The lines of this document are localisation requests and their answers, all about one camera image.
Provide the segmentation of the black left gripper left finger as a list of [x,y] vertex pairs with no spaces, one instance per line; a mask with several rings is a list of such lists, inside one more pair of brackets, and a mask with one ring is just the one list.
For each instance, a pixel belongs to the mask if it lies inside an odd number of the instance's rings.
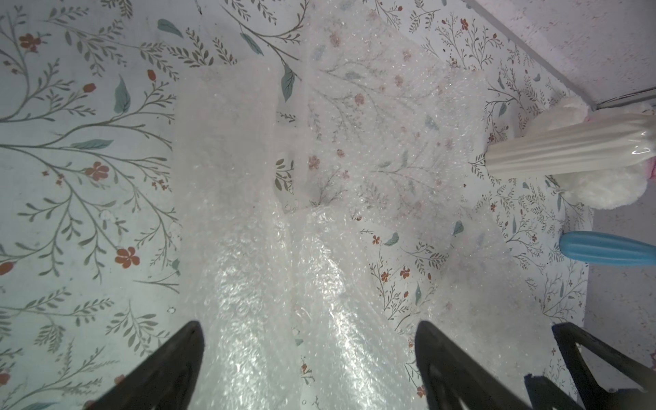
[[190,321],[90,410],[186,410],[196,388],[205,347],[203,329]]

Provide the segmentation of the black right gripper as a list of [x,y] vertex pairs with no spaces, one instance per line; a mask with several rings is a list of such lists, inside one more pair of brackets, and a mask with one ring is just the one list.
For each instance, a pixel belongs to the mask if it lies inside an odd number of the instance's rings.
[[583,328],[552,326],[582,404],[544,376],[524,377],[533,409],[654,409],[655,371]]

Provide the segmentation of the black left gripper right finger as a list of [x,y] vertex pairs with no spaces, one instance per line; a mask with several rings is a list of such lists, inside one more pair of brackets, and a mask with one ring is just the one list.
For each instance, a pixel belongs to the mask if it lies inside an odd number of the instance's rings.
[[429,321],[418,324],[414,344],[430,410],[529,408]]

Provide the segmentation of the blue vase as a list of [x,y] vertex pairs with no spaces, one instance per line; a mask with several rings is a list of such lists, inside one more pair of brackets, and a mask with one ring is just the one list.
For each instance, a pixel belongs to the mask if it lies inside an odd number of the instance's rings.
[[560,237],[561,253],[592,265],[643,267],[655,265],[655,246],[603,232],[573,231]]

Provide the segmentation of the bubble wrap around vase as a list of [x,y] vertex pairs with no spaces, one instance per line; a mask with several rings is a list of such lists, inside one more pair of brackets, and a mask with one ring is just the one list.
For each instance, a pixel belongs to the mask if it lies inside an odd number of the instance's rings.
[[415,359],[422,320],[516,394],[542,374],[554,345],[550,320],[531,295],[502,233],[485,214],[462,215],[445,266],[413,279],[391,319],[355,225],[331,208],[293,215],[290,239],[304,346],[326,409],[425,409]]

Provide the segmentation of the white cream vase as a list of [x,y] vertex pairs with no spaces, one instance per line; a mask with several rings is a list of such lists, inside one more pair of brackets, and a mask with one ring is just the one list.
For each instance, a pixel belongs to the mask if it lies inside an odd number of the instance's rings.
[[496,179],[630,167],[655,157],[655,118],[622,114],[491,145],[484,155]]

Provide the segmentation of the bubble wrap sheet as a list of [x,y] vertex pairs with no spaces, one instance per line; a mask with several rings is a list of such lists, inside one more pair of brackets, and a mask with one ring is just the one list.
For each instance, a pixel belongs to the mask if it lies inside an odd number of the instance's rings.
[[299,385],[284,214],[273,190],[277,68],[263,59],[184,78],[172,183],[179,316],[205,338],[195,409],[294,409]]

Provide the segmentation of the white plush dog pink shirt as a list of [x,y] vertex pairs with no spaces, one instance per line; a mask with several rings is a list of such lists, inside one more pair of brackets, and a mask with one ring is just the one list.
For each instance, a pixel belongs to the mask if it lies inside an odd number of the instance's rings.
[[[654,115],[655,108],[646,102],[637,102],[624,107],[593,111],[581,97],[566,97],[530,120],[524,134],[529,136],[621,114]],[[594,209],[611,210],[631,205],[645,193],[647,184],[655,180],[655,159],[652,157],[630,167],[556,174],[553,180],[560,186],[566,200]]]

